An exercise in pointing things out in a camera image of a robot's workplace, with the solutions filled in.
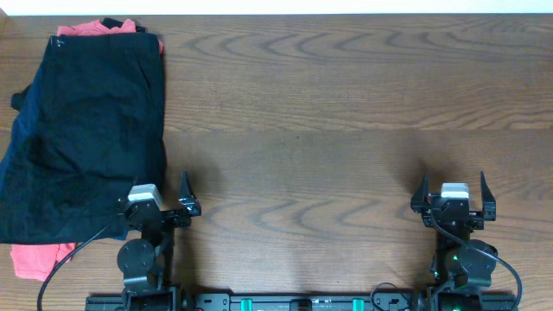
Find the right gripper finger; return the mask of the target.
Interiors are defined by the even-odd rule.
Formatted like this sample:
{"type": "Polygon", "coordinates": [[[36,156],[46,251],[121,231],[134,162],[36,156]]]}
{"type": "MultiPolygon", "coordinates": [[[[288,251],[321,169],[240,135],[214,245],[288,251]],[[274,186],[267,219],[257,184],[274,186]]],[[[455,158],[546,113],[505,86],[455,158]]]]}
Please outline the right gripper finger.
{"type": "Polygon", "coordinates": [[[424,173],[422,181],[412,195],[410,208],[414,213],[425,213],[429,209],[429,175],[424,173]]]}
{"type": "Polygon", "coordinates": [[[495,221],[497,212],[496,200],[486,183],[484,172],[480,172],[480,191],[482,200],[482,217],[485,221],[495,221]]]}

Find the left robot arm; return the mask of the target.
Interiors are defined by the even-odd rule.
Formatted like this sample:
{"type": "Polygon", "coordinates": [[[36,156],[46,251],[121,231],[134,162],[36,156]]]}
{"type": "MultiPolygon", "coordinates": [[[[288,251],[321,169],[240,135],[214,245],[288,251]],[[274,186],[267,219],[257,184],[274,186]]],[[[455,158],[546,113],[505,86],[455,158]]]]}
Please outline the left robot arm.
{"type": "Polygon", "coordinates": [[[140,238],[126,242],[118,252],[118,268],[124,275],[124,310],[189,310],[181,285],[171,282],[175,230],[191,226],[201,206],[191,188],[188,173],[181,175],[176,209],[162,210],[156,185],[134,186],[122,202],[121,213],[140,238]]]}

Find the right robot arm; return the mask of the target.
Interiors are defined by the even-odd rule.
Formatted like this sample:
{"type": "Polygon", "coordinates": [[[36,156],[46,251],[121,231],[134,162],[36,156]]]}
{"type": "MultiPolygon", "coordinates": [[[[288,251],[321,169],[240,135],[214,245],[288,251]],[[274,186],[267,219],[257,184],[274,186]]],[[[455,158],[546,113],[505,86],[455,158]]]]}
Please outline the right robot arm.
{"type": "Polygon", "coordinates": [[[410,200],[410,208],[421,215],[425,226],[436,231],[435,255],[431,264],[435,283],[421,296],[425,310],[481,310],[481,291],[492,285],[497,249],[471,234],[482,230],[497,216],[497,202],[480,177],[482,209],[470,207],[465,183],[444,183],[439,193],[429,191],[424,175],[410,200]]]}

